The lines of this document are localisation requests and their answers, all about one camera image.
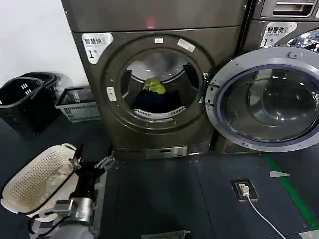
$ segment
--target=white label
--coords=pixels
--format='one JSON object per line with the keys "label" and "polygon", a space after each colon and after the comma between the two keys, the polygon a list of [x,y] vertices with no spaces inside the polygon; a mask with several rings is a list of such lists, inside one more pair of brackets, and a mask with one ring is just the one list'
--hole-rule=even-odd
{"label": "white label", "polygon": [[302,239],[319,239],[319,230],[299,233]]}
{"label": "white label", "polygon": [[162,44],[164,42],[163,38],[154,38],[155,44]]}
{"label": "white label", "polygon": [[83,45],[91,64],[96,64],[103,51],[113,42],[113,36],[108,33],[83,33]]}
{"label": "white label", "polygon": [[116,95],[115,95],[113,87],[111,87],[111,86],[107,87],[106,92],[108,93],[108,97],[109,97],[110,101],[112,101],[112,102],[116,101]]}
{"label": "white label", "polygon": [[280,39],[287,36],[297,28],[296,22],[270,22],[268,23],[263,40],[260,43],[261,47],[269,47],[276,44]]}
{"label": "white label", "polygon": [[143,234],[141,239],[184,239],[186,234],[189,234],[190,231],[177,231],[169,233],[159,233],[159,234]]}
{"label": "white label", "polygon": [[195,50],[195,46],[185,41],[184,39],[180,39],[177,44],[178,46],[186,49],[187,51],[193,52]]}

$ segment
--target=green floor line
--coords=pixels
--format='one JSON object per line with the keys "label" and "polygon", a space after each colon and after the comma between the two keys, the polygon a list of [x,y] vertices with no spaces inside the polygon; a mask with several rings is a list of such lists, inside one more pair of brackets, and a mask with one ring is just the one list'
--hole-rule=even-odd
{"label": "green floor line", "polygon": [[[276,162],[271,158],[271,156],[268,153],[264,154],[264,158],[274,171],[282,172],[281,168],[276,164]],[[297,208],[299,209],[300,213],[303,215],[304,219],[307,221],[311,229],[319,229],[319,224],[316,222],[316,219],[311,215],[310,209],[302,201],[301,197],[295,191],[288,179],[286,177],[279,177],[278,179],[283,184],[284,188],[296,204]]]}

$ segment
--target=white plastic basket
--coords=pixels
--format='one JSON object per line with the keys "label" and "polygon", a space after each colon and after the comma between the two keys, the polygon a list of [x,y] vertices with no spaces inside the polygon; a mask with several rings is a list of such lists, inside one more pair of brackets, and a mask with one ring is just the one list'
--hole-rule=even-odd
{"label": "white plastic basket", "polygon": [[[2,192],[2,206],[13,213],[27,213],[38,208],[49,197],[44,197],[48,178],[69,164],[75,150],[74,146],[65,143],[50,147],[38,155],[7,183]],[[77,181],[78,176],[73,174],[43,207],[27,216],[32,217],[40,211],[52,208],[57,200],[68,200],[70,193],[75,190]],[[56,217],[56,214],[52,214],[45,219],[37,220],[49,222]]]}

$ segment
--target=dryer door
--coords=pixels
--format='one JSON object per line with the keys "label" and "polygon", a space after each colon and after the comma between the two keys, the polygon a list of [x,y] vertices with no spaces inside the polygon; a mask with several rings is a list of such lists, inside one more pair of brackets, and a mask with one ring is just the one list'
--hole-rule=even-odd
{"label": "dryer door", "polygon": [[319,55],[295,47],[249,52],[214,76],[208,117],[230,141],[286,152],[319,142]]}

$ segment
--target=power outlet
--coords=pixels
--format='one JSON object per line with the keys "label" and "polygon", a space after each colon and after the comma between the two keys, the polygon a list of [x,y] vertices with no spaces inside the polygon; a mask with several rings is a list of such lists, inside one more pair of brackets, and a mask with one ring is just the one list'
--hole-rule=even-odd
{"label": "power outlet", "polygon": [[232,180],[232,181],[230,181],[230,183],[231,183],[231,186],[234,190],[236,198],[239,201],[247,200],[247,197],[243,196],[242,191],[239,187],[239,184],[245,184],[246,186],[249,187],[249,198],[250,199],[258,199],[257,192],[249,179],[244,178],[244,179]]}

